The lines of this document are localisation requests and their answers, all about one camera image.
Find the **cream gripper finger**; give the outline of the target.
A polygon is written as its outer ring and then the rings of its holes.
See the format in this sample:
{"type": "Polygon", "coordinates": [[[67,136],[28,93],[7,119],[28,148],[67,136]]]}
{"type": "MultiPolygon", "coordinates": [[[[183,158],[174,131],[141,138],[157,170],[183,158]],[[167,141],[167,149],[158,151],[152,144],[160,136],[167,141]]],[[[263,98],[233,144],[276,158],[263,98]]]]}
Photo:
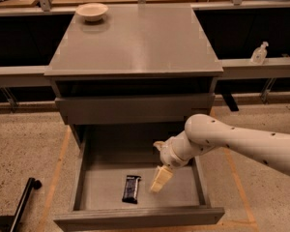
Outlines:
{"type": "Polygon", "coordinates": [[[151,183],[151,187],[155,185],[155,182],[156,182],[156,179],[157,179],[157,176],[160,172],[160,166],[157,166],[156,169],[155,169],[155,172],[154,172],[154,176],[153,176],[153,180],[152,180],[152,183],[151,183]]]}
{"type": "Polygon", "coordinates": [[[173,171],[167,166],[161,166],[159,174],[156,178],[155,185],[150,188],[151,192],[158,193],[162,190],[164,185],[172,178],[173,171]]]}

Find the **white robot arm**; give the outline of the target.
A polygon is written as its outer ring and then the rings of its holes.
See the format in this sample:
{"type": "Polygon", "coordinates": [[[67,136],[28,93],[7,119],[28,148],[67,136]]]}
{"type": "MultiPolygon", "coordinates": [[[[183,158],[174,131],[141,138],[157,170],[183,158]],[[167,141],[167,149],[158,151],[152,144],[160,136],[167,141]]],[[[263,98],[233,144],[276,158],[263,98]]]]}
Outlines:
{"type": "Polygon", "coordinates": [[[204,114],[187,119],[182,132],[156,141],[162,166],[157,167],[151,192],[160,192],[176,169],[215,148],[224,147],[290,176],[290,134],[226,125],[204,114]]]}

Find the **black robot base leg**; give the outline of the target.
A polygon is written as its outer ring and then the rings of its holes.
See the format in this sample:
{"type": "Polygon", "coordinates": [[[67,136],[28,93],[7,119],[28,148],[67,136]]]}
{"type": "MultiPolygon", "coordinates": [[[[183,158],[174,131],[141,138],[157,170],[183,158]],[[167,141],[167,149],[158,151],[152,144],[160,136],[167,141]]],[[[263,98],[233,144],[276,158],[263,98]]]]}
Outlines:
{"type": "Polygon", "coordinates": [[[14,214],[12,216],[0,216],[0,232],[17,232],[32,190],[40,189],[42,185],[40,180],[28,179],[14,214]]]}

